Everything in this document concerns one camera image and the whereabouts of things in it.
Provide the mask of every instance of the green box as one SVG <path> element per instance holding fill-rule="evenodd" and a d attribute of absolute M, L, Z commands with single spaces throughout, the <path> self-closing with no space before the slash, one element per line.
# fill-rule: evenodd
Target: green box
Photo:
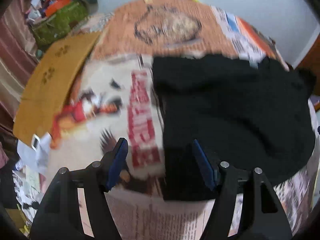
<path fill-rule="evenodd" d="M 79 1 L 72 1 L 57 10 L 44 22 L 33 26 L 34 37 L 38 48 L 50 45 L 56 40 L 65 37 L 71 29 L 88 15 L 87 9 Z"/>

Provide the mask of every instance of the wooden furniture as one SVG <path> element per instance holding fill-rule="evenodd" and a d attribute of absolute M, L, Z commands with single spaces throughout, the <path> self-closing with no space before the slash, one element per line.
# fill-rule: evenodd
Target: wooden furniture
<path fill-rule="evenodd" d="M 320 35 L 297 68 L 310 69 L 317 77 L 313 93 L 320 96 Z"/>

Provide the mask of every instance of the white wall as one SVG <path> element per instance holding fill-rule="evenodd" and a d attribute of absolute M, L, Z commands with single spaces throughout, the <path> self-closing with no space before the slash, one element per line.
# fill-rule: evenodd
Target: white wall
<path fill-rule="evenodd" d="M 111 12 L 131 0 L 98 0 L 99 12 Z M 319 33 L 304 0 L 200 0 L 239 15 L 276 41 L 283 58 L 298 64 Z"/>

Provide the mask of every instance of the black towel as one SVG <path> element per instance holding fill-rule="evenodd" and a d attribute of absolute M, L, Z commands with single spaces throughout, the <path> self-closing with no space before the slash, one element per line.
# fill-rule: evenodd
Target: black towel
<path fill-rule="evenodd" d="M 287 72 L 273 59 L 248 61 L 207 55 L 155 57 L 155 91 L 165 105 L 165 199 L 203 200 L 203 183 L 191 144 L 236 168 L 260 167 L 277 185 L 307 164 L 315 135 L 308 98 L 315 77 Z"/>

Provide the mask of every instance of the brown cardboard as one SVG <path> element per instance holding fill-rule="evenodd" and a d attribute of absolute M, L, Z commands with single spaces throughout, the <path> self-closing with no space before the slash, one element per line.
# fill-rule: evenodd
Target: brown cardboard
<path fill-rule="evenodd" d="M 80 34 L 52 44 L 35 68 L 21 97 L 13 134 L 31 146 L 33 134 L 50 132 L 69 89 L 100 32 Z"/>

